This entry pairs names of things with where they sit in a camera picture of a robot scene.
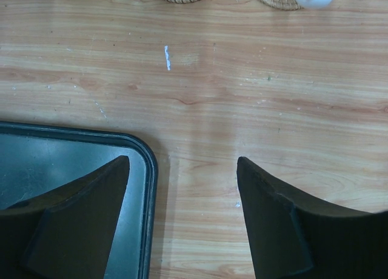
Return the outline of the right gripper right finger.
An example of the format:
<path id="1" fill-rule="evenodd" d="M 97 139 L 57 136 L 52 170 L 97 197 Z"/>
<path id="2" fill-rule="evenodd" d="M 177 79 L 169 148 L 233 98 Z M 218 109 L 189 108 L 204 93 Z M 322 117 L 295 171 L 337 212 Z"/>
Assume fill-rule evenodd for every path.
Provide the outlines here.
<path id="1" fill-rule="evenodd" d="M 236 174 L 256 278 L 387 277 L 387 212 L 322 200 L 246 157 Z"/>

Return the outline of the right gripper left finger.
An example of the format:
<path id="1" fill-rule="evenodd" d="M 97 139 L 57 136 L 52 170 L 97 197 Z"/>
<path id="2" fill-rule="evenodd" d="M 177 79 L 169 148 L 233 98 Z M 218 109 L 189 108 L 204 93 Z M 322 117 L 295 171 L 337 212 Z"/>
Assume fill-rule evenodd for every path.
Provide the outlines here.
<path id="1" fill-rule="evenodd" d="M 129 171 L 121 155 L 1 210 L 1 278 L 103 278 Z"/>

